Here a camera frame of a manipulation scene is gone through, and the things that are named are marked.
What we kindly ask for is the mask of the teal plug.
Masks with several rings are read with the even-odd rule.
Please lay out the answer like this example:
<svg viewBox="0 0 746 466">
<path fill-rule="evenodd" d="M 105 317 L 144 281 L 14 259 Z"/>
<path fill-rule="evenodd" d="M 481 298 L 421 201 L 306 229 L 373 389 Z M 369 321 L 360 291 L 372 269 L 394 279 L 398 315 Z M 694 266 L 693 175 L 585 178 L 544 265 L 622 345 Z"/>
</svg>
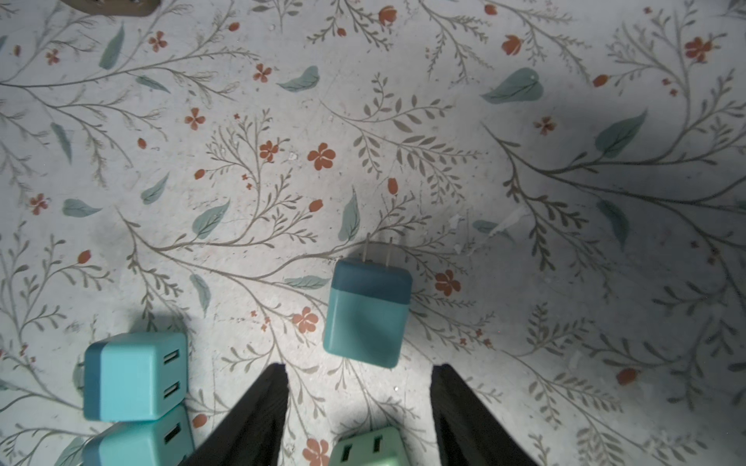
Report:
<svg viewBox="0 0 746 466">
<path fill-rule="evenodd" d="M 156 421 L 114 424 L 84 446 L 83 466 L 176 466 L 194 451 L 188 413 L 180 404 Z"/>
<path fill-rule="evenodd" d="M 155 421 L 182 403 L 187 391 L 188 338 L 183 333 L 124 333 L 85 351 L 88 421 Z"/>
<path fill-rule="evenodd" d="M 330 355 L 392 369 L 398 365 L 412 298 L 409 271 L 369 261 L 370 239 L 360 259 L 344 258 L 334 268 L 324 350 Z"/>
</svg>

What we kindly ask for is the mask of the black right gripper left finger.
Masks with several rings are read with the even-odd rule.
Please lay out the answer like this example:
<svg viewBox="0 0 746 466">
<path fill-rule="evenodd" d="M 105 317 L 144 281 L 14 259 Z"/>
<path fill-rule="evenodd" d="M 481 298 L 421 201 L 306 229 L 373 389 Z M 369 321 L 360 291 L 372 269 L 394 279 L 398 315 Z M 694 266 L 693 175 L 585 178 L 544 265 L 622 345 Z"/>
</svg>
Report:
<svg viewBox="0 0 746 466">
<path fill-rule="evenodd" d="M 270 364 L 184 464 L 277 465 L 288 407 L 286 367 Z"/>
</svg>

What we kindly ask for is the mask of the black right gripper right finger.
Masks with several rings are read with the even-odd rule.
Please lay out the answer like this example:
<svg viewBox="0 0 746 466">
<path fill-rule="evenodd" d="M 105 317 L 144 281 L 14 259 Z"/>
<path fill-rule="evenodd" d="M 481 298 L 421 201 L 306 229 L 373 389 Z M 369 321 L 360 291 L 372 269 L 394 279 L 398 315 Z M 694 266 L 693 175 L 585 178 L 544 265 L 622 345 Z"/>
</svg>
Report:
<svg viewBox="0 0 746 466">
<path fill-rule="evenodd" d="M 432 367 L 431 408 L 443 465 L 536 466 L 449 364 Z"/>
</svg>

